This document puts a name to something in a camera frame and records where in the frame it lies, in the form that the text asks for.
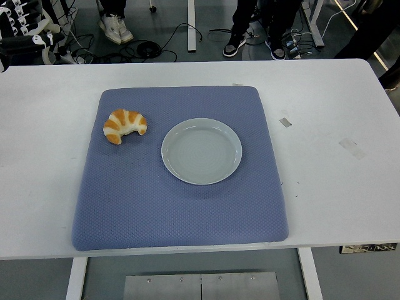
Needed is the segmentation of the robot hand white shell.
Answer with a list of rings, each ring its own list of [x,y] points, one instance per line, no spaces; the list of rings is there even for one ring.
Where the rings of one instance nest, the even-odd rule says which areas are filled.
[[[1,1],[1,71],[12,57],[42,53],[50,64],[49,50],[64,39],[61,27],[54,24],[41,1]]]

